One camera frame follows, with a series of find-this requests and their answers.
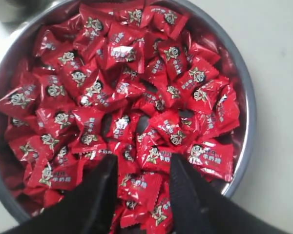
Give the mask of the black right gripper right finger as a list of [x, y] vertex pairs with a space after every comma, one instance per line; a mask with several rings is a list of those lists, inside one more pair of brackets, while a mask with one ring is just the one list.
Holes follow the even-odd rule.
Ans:
[[282, 234], [221, 195], [181, 155], [170, 162], [169, 196], [178, 234]]

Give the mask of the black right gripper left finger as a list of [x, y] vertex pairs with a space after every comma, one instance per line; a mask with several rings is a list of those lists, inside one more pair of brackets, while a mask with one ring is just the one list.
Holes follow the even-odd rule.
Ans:
[[6, 233], [108, 234], [116, 208], [117, 184], [118, 159], [107, 155], [59, 203]]

